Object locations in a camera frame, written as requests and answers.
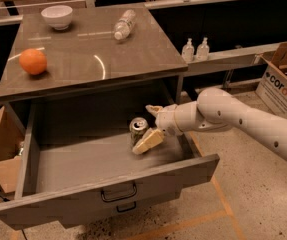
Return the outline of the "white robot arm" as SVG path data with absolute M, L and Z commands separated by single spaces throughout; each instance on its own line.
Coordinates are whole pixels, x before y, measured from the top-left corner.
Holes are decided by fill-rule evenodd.
M 252 108 L 221 89 L 207 88 L 193 102 L 148 105 L 146 110 L 155 117 L 156 127 L 134 145 L 132 152 L 137 155 L 158 146 L 167 136 L 232 126 L 287 161 L 287 119 Z

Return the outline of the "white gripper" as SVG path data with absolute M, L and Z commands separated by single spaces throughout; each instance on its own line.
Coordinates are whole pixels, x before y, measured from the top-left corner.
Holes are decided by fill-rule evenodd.
M 154 105 L 146 105 L 146 110 L 156 117 L 155 124 L 158 129 L 149 128 L 142 138 L 134 145 L 132 152 L 140 155 L 153 147 L 161 144 L 165 136 L 180 136 L 182 131 L 177 126 L 175 120 L 176 104 L 162 107 Z

